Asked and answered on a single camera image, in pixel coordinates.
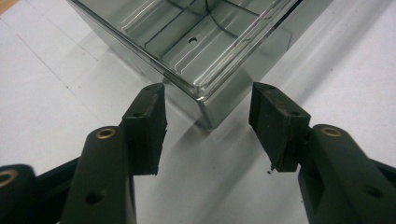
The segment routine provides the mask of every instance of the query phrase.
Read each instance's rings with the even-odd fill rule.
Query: transparent plastic container
[[[215,129],[331,0],[68,0],[121,58]]]

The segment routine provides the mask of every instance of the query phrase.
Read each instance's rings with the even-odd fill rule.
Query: bolt hole
[[[375,198],[378,198],[378,199],[379,199],[379,198],[382,198],[382,196],[383,196],[381,190],[379,190],[379,189],[377,189],[377,188],[375,188],[375,187],[373,187],[373,186],[370,186],[370,185],[364,186],[364,187],[363,187],[363,191],[364,191],[366,194],[368,194],[368,195],[370,195],[370,196],[373,196],[373,197],[375,197]]]
[[[100,135],[102,135],[102,136],[108,136],[108,135],[111,135],[111,131],[110,130],[103,130],[103,131],[101,131],[100,132]]]
[[[327,135],[329,135],[329,136],[331,136],[331,137],[339,137],[339,136],[341,136],[340,131],[338,131],[338,130],[336,130],[336,129],[334,129],[334,128],[331,128],[331,127],[322,128],[321,131],[322,131],[324,134],[327,134]]]
[[[193,44],[193,43],[195,43],[197,41],[198,41],[197,38],[192,37],[192,38],[189,39],[189,44]]]
[[[94,190],[87,195],[85,198],[85,202],[87,204],[96,204],[101,202],[106,196],[106,193],[103,189],[101,190]]]
[[[103,129],[101,131],[99,131],[98,133],[96,133],[96,137],[99,139],[107,139],[110,138],[112,136],[114,136],[116,134],[116,130],[115,129]]]
[[[5,175],[0,175],[0,183],[5,183],[11,178],[11,175],[5,174]]]
[[[5,170],[0,172],[0,188],[14,181],[17,176],[18,172],[16,170]]]

